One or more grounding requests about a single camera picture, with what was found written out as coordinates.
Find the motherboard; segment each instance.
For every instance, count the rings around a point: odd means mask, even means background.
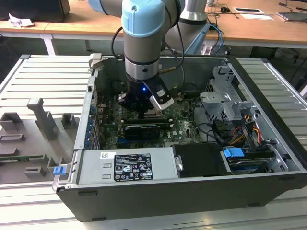
[[[201,143],[191,113],[193,99],[175,99],[174,105],[163,111],[149,110],[144,119],[108,97],[98,105],[102,149],[171,147],[174,144]],[[127,138],[128,128],[158,127],[156,138]]]

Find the floor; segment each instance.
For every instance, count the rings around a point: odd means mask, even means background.
[[[85,42],[83,40],[55,40],[55,46],[59,55],[89,55],[91,53],[111,54],[110,41],[90,41],[92,51],[86,51]],[[252,48],[247,46],[224,46],[222,50],[230,50],[232,55],[238,58],[248,58]],[[297,49],[299,58],[297,63],[293,61],[295,51],[290,49],[278,49],[275,57],[270,59],[274,67],[287,79],[290,80],[296,69],[301,65],[307,57],[305,49]],[[115,42],[115,52],[123,52],[123,42]],[[2,81],[9,73],[15,62],[21,54],[46,55],[47,50],[43,40],[35,38],[9,38],[9,42],[2,41],[0,46],[0,81]],[[298,79],[307,72],[307,61],[302,68],[296,73],[291,81],[296,84]]]

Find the paper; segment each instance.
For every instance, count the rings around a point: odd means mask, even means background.
[[[19,19],[19,18],[12,16],[10,13],[9,13],[9,17],[10,17],[9,22],[15,27],[21,28],[21,27],[34,25],[34,23],[30,19]]]
[[[259,19],[259,20],[274,20],[270,16],[267,15],[256,15],[256,14],[246,14],[241,13],[241,16],[245,19]]]

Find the blue cable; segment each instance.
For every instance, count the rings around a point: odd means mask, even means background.
[[[219,50],[221,49],[221,46],[222,46],[222,34],[221,34],[221,31],[217,28],[217,27],[215,27],[214,25],[212,25],[212,24],[210,24],[214,29],[216,29],[216,31],[219,33],[219,35],[220,35],[220,39],[221,39],[221,42],[220,42],[220,46],[219,46],[219,49],[218,49],[218,51],[216,52],[216,55],[218,55],[219,54]]]

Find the laptop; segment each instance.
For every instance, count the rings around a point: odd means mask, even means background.
[[[307,13],[277,12],[286,21],[301,22],[307,20]]]

